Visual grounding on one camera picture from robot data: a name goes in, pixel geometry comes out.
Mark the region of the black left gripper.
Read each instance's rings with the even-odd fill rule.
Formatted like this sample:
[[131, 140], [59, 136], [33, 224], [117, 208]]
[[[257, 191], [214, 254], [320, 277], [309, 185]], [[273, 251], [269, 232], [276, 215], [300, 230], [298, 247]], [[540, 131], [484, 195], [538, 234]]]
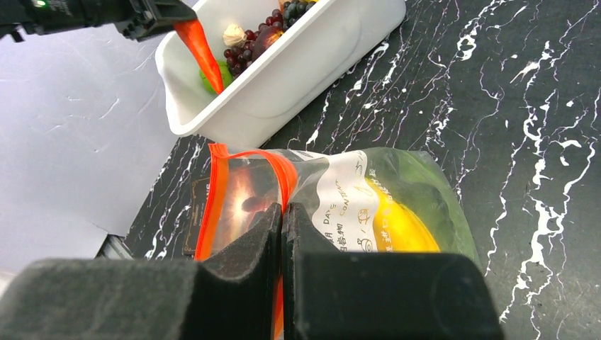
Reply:
[[197, 19], [183, 1], [23, 0], [1, 2], [1, 37], [24, 41], [28, 35], [49, 35], [122, 22], [122, 35], [142, 42]]

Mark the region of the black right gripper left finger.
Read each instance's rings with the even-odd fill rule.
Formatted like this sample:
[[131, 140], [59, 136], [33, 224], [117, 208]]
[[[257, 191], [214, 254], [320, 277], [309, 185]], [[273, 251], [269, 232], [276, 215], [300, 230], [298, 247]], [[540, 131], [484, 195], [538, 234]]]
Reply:
[[2, 339], [272, 339], [281, 206], [205, 261], [47, 259], [1, 298]]

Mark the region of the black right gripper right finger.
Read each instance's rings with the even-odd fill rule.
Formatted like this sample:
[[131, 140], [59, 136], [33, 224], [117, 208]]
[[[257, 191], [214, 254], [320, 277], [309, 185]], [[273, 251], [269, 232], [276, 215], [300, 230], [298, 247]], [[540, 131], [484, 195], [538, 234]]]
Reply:
[[484, 277], [450, 253], [338, 250], [291, 203], [282, 224], [286, 339], [503, 339]]

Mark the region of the red carrot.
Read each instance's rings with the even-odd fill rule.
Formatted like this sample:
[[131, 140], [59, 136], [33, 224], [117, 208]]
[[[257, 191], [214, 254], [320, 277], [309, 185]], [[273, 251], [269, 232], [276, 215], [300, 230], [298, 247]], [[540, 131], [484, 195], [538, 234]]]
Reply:
[[191, 21], [178, 22], [174, 24], [174, 29], [197, 61], [214, 92], [221, 94], [225, 88], [221, 70], [216, 58], [211, 52], [200, 21], [194, 19]]

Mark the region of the yellow banana bunch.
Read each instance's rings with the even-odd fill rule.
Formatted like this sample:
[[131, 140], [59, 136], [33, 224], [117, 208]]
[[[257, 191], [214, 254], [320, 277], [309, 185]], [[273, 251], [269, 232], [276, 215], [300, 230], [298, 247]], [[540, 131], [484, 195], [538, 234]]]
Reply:
[[373, 214], [373, 232], [380, 252], [440, 252], [441, 249], [424, 222], [375, 179], [366, 183], [378, 197]]

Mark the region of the clear zip top bag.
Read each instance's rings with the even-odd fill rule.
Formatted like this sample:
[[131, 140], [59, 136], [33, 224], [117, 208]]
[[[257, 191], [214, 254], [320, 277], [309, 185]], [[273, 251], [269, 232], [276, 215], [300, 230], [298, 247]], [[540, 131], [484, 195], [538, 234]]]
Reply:
[[280, 200], [274, 203], [281, 206], [281, 229], [276, 275], [275, 335], [272, 339], [285, 338], [281, 230], [286, 208], [291, 203], [303, 205], [317, 231], [340, 251], [426, 253], [380, 252], [377, 249], [372, 222], [378, 197], [366, 183], [366, 151], [324, 155], [288, 149], [234, 152], [224, 144], [210, 146], [210, 191], [196, 246], [196, 260], [205, 261], [217, 254], [212, 254], [210, 248], [220, 219], [218, 206], [223, 204], [223, 190], [232, 172], [247, 170], [255, 176], [259, 173], [272, 175], [278, 184]]

